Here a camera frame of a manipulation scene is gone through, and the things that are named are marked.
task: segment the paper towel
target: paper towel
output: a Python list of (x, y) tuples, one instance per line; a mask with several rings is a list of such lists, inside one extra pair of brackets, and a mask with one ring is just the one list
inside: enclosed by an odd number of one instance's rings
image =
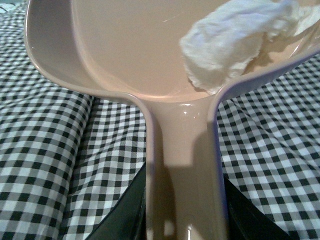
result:
[(320, 5), (296, 0), (230, 0), (197, 21), (180, 40), (192, 84), (215, 94), (258, 56), (263, 36), (295, 36), (320, 19)]

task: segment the gingham tablecloth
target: gingham tablecloth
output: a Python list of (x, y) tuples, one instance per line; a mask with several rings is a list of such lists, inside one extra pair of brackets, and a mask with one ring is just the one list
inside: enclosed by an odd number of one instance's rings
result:
[[(0, 13), (0, 238), (85, 239), (145, 161), (135, 106), (59, 87), (30, 63), (26, 4)], [(296, 239), (320, 238), (320, 55), (224, 101), (224, 173)]]

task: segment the dark green object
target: dark green object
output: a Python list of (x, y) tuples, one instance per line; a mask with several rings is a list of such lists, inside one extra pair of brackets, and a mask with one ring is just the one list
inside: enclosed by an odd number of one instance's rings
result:
[(224, 178), (231, 240), (293, 240)]
[[(230, 240), (293, 240), (224, 178)], [(146, 240), (146, 165), (86, 240)]]
[(117, 205), (86, 240), (145, 240), (145, 189), (146, 165), (140, 169)]

